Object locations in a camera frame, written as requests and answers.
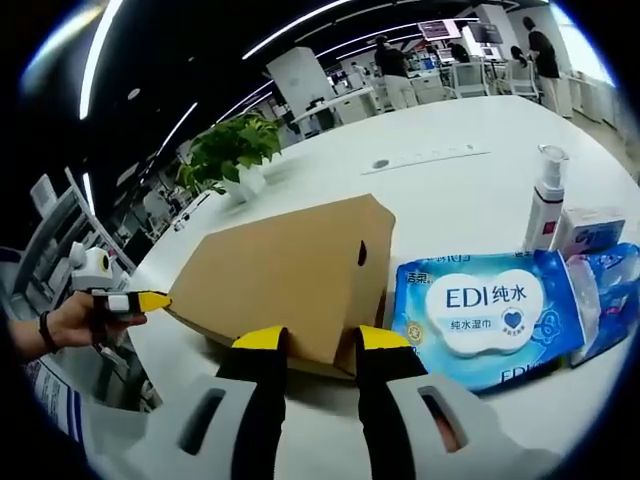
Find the window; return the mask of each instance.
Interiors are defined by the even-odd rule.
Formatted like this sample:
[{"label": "window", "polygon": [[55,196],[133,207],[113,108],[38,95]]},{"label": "window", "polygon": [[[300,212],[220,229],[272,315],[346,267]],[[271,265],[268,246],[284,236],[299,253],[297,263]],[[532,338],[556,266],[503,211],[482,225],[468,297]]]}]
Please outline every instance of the window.
[{"label": "window", "polygon": [[557,5],[551,5],[551,13],[560,27],[560,34],[567,47],[571,68],[583,72],[595,80],[615,86],[604,62],[600,60],[578,26]]}]

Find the power outlet strip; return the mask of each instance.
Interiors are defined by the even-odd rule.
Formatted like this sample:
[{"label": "power outlet strip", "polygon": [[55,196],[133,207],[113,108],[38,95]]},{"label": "power outlet strip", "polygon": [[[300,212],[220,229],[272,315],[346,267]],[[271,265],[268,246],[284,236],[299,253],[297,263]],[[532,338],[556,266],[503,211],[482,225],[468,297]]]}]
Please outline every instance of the power outlet strip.
[{"label": "power outlet strip", "polygon": [[488,149],[475,143],[464,145],[454,145],[450,147],[439,147],[425,149],[413,155],[401,156],[396,159],[379,159],[367,166],[362,175],[372,175],[374,173],[386,172],[396,168],[410,167],[422,163],[437,162],[449,158],[470,157],[490,153]]}]

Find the wet wipes package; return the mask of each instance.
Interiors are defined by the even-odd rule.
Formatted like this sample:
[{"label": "wet wipes package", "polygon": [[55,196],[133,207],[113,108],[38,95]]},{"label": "wet wipes package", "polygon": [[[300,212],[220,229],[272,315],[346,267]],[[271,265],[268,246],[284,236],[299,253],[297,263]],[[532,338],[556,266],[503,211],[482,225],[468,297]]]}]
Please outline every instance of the wet wipes package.
[{"label": "wet wipes package", "polygon": [[580,348],[584,333],[558,252],[451,255],[398,267],[392,330],[429,372],[473,391]]},{"label": "wet wipes package", "polygon": [[638,318],[640,248],[621,243],[602,252],[575,255],[567,262],[578,292],[585,344],[571,355],[577,366],[624,340]]}]

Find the box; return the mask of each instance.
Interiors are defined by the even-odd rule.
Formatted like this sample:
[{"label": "box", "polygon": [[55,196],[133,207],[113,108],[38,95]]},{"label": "box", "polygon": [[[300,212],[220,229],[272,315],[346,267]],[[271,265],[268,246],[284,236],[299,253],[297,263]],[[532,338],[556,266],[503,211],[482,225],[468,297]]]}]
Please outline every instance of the box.
[{"label": "box", "polygon": [[551,250],[568,260],[573,255],[595,252],[618,244],[625,218],[613,207],[568,208],[562,211]]},{"label": "box", "polygon": [[353,375],[351,333],[376,325],[394,224],[365,195],[207,235],[169,292],[171,313],[226,342],[284,325],[290,366]]}]

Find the cardboard box flap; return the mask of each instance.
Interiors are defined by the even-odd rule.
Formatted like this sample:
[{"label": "cardboard box flap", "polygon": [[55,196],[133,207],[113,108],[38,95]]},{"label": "cardboard box flap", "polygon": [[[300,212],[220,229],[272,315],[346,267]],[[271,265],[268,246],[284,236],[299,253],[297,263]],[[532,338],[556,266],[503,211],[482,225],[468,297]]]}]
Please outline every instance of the cardboard box flap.
[{"label": "cardboard box flap", "polygon": [[207,235],[171,288],[171,310],[231,339],[285,325],[290,355],[331,365],[345,326],[374,320],[392,228],[367,195]]}]

